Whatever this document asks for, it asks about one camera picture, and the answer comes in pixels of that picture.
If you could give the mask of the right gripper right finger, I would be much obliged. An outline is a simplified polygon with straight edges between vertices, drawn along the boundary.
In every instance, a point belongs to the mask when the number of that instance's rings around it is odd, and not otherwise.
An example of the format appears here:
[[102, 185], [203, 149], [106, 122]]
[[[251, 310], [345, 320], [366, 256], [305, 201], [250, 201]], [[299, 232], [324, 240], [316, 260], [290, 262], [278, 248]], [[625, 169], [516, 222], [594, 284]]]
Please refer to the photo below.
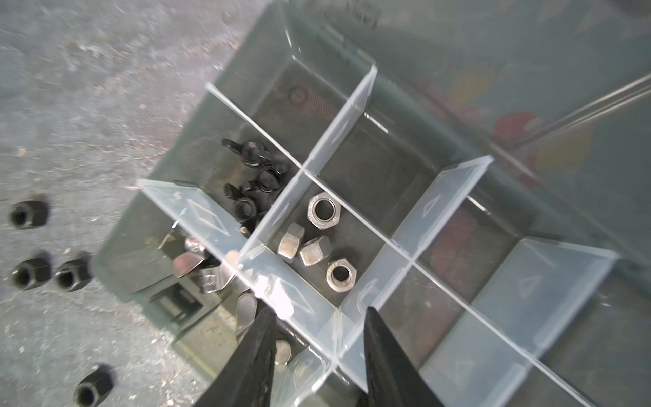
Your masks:
[[363, 337], [368, 388], [364, 406], [442, 405], [373, 307], [366, 310]]

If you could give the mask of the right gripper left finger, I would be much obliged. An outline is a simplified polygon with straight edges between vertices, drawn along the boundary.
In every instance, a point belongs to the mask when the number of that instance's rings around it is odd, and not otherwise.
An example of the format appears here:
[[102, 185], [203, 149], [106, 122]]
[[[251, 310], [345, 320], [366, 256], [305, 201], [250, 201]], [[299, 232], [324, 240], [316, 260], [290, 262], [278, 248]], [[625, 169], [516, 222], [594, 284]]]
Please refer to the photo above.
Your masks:
[[196, 406], [269, 406], [276, 357], [276, 313], [264, 308]]

